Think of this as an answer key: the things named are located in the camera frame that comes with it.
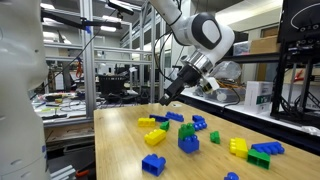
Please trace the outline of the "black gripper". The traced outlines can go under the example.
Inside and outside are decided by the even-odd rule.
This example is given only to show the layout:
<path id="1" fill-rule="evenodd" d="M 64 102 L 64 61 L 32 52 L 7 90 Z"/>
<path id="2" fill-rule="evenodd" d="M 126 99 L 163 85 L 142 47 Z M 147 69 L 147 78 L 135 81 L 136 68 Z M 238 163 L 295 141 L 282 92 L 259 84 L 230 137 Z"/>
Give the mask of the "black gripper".
<path id="1" fill-rule="evenodd" d="M 162 106 L 168 106 L 183 90 L 185 85 L 194 86 L 197 84 L 201 74 L 190 65 L 184 66 L 177 74 L 177 78 L 168 87 L 168 90 L 164 92 L 164 95 L 160 98 L 159 103 Z"/>

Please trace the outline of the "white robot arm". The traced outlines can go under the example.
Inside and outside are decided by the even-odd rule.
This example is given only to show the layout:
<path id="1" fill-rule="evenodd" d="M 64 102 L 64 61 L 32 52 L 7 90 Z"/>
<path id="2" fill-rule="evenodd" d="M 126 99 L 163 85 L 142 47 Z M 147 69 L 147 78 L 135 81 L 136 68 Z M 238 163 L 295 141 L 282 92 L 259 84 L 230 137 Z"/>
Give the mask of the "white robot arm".
<path id="1" fill-rule="evenodd" d="M 193 46 L 195 52 L 183 61 L 177 79 L 160 99 L 162 105 L 175 99 L 186 85 L 208 74 L 234 42 L 233 30 L 207 12 L 182 15 L 173 0 L 149 0 L 173 30 L 176 41 Z M 89 26 L 112 26 L 118 22 L 80 23 L 47 13 L 41 0 L 0 1 L 0 177 L 1 180 L 49 180 L 43 120 L 34 112 L 28 92 L 48 74 L 41 20 L 44 17 L 84 30 Z"/>

